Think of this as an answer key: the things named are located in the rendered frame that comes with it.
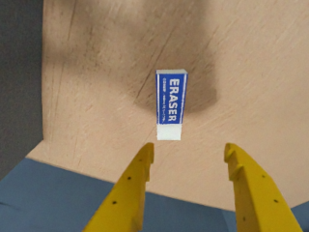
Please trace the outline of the blue and white eraser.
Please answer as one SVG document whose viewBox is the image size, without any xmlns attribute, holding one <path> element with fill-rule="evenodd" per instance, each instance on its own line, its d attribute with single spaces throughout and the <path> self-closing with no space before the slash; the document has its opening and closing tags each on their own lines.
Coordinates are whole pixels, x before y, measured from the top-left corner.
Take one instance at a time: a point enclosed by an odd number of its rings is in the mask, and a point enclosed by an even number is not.
<svg viewBox="0 0 309 232">
<path fill-rule="evenodd" d="M 157 140 L 181 139 L 188 73 L 186 70 L 156 70 Z"/>
</svg>

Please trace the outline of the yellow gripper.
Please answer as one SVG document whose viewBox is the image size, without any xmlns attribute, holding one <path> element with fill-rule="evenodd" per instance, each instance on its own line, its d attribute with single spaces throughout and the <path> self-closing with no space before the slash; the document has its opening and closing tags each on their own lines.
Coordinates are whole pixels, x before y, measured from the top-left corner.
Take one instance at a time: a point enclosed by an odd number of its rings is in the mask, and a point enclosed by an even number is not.
<svg viewBox="0 0 309 232">
<path fill-rule="evenodd" d="M 132 159 L 82 232 L 138 232 L 143 227 L 146 182 L 155 145 Z M 237 232 L 302 232 L 274 180 L 237 144 L 227 142 L 224 162 L 233 182 Z"/>
</svg>

